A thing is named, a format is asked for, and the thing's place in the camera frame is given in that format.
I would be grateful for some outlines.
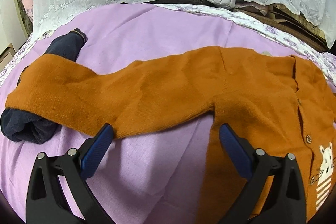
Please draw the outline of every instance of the orange fabric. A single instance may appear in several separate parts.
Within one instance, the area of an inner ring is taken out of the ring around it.
[[[318,201],[318,182],[310,185],[311,179],[318,178],[327,154],[322,151],[330,153],[335,139],[336,99],[322,72],[298,57],[269,57],[245,48],[205,47],[136,61],[110,75],[45,54],[22,73],[6,107],[92,136],[109,123],[117,138],[166,129],[213,111],[197,224],[216,224],[245,183],[221,148],[218,130],[223,123],[270,155],[296,155],[307,220]],[[332,171],[326,169],[323,178]],[[254,215],[260,212],[270,183]]]

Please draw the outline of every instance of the cat face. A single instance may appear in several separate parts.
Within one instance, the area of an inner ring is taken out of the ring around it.
[[[330,177],[334,171],[334,158],[333,158],[333,145],[329,143],[329,147],[323,148],[320,146],[320,152],[322,154],[322,164],[320,168],[320,177],[318,184],[325,181],[328,177]]]

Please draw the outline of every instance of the silver screw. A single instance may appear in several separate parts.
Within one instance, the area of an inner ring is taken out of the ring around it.
[[[287,157],[288,157],[290,160],[295,160],[295,155],[292,154],[292,153],[289,153],[289,154],[287,155]]]
[[[38,153],[38,154],[37,154],[37,158],[38,158],[39,160],[43,159],[43,158],[44,158],[44,153],[43,153],[43,152]]]
[[[77,153],[76,148],[71,148],[71,149],[68,150],[68,155],[69,156],[74,156],[74,155],[76,155],[76,153]]]
[[[255,152],[256,152],[257,155],[259,155],[259,156],[263,156],[263,155],[265,155],[265,151],[262,150],[262,149],[260,149],[260,148],[258,148]]]

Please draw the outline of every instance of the white stripe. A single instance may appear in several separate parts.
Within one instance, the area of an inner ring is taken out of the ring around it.
[[[331,182],[331,178],[328,179],[325,183],[323,183],[320,187],[316,189],[317,192],[319,192],[322,188],[324,188],[328,183]]]
[[[331,183],[330,183],[326,188],[324,188],[323,191],[321,191],[319,194],[317,194],[317,198],[319,198],[320,196],[322,196],[322,194],[323,194],[325,191],[327,191],[330,187],[331,187]]]
[[[316,201],[316,205],[319,204],[325,197],[327,197],[328,194],[329,194],[329,190],[326,191],[326,192],[324,193],[324,195],[323,195],[318,201]]]
[[[321,208],[321,206],[323,205],[323,203],[325,202],[325,200],[327,199],[327,197],[320,203],[320,205],[319,206],[317,206],[317,208],[316,208],[316,211],[318,211],[319,210],[319,208]]]

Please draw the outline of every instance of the purple bed sheet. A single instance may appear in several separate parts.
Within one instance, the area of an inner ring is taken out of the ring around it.
[[[77,62],[99,74],[118,71],[135,60],[181,54],[204,46],[245,47],[273,56],[297,55],[257,32],[218,17],[171,11],[150,4],[112,4],[78,15],[38,41],[16,65],[0,89],[0,111],[22,70],[41,56],[52,40],[80,28],[88,41]],[[202,184],[210,114],[162,133],[115,141],[96,174],[87,180],[92,192],[118,224],[192,224]],[[36,155],[62,155],[88,136],[59,127],[43,145],[11,142],[0,134],[0,187],[25,220],[25,202]],[[61,177],[73,212],[82,216]]]

